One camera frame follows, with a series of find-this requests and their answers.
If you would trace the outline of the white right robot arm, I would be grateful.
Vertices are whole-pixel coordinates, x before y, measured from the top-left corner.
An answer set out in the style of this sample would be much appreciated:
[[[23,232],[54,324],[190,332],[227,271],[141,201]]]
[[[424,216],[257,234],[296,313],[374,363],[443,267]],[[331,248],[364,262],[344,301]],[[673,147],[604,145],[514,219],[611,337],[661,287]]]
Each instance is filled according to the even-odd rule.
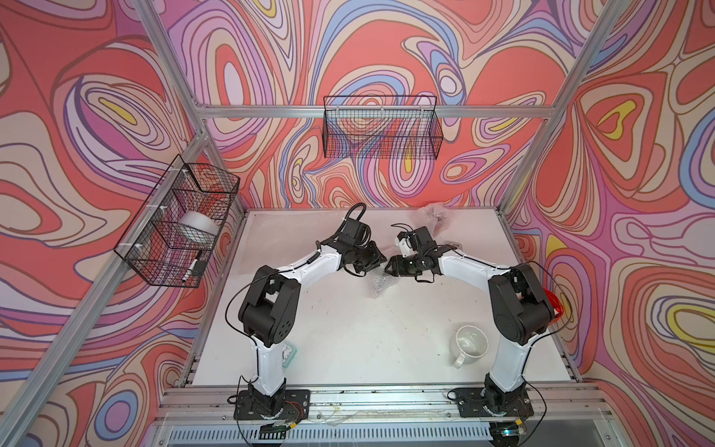
[[[388,275],[419,280],[430,272],[489,294],[500,340],[485,385],[502,394],[522,387],[532,346],[563,315],[559,299],[543,287],[532,266],[490,264],[452,244],[437,243],[424,226],[398,233],[396,245],[400,254],[388,261]]]

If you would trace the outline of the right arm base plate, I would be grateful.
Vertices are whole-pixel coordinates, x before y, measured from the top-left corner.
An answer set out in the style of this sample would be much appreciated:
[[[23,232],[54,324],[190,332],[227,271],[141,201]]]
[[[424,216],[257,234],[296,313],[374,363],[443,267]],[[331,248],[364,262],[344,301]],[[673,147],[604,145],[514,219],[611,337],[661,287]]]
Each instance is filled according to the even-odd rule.
[[[527,389],[522,384],[510,392],[498,387],[458,387],[447,392],[463,418],[528,419],[534,415]]]

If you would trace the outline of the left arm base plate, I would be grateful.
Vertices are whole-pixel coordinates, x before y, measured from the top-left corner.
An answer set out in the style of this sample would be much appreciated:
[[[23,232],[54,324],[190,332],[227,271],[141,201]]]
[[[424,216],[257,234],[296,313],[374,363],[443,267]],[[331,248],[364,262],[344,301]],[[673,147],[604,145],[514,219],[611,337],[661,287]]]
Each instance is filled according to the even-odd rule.
[[[284,420],[301,422],[309,417],[311,391],[288,389],[278,391],[273,397],[258,391],[242,390],[234,403],[236,421]]]

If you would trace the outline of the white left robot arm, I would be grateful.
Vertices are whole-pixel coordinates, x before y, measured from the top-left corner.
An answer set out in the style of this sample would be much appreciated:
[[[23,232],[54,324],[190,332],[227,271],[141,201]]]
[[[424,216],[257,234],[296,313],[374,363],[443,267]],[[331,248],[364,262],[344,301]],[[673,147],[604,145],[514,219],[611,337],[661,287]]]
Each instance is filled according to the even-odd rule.
[[[340,270],[361,278],[386,260],[372,241],[370,225],[346,218],[304,258],[279,268],[260,267],[238,311],[243,333],[253,340],[257,357],[251,392],[274,398],[285,389],[282,342],[296,322],[303,288]]]

